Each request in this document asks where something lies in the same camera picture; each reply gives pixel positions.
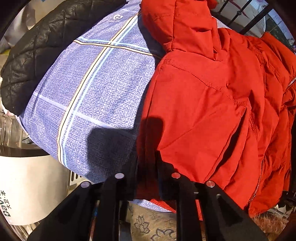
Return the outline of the black iron bed frame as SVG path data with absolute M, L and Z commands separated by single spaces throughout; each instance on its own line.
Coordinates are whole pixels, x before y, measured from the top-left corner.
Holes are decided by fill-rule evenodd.
M 266 1 L 218 1 L 213 11 L 217 13 L 216 18 L 221 22 L 236 32 L 240 32 L 267 6 Z

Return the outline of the floral patterned rug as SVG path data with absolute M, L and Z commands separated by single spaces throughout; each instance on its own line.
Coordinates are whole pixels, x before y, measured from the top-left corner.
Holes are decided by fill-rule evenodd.
M 127 221 L 132 240 L 177 240 L 177 216 L 173 212 L 161 212 L 128 204 Z

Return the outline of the black quilted jacket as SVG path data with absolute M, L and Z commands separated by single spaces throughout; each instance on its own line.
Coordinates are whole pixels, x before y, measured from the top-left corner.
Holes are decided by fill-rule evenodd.
M 21 115 L 59 55 L 83 33 L 126 1 L 63 1 L 25 33 L 1 70 L 4 107 Z

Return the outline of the white cylindrical bin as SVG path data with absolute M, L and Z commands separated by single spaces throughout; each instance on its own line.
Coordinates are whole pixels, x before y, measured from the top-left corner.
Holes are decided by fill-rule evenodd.
M 41 221 L 82 180 L 44 150 L 1 147 L 1 212 L 10 225 Z

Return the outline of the blue plaid bed sheet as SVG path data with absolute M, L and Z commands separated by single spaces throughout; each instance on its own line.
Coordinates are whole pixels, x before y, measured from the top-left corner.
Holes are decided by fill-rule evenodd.
M 75 39 L 35 89 L 20 123 L 66 168 L 93 183 L 137 159 L 147 87 L 164 52 L 128 1 Z

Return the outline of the red puffer jacket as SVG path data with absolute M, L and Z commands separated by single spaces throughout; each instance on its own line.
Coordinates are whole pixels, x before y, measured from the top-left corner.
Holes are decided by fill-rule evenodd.
M 195 182 L 218 184 L 254 217 L 289 189 L 295 55 L 265 33 L 219 28 L 206 1 L 142 1 L 165 56 L 144 101 L 139 164 L 155 152 Z

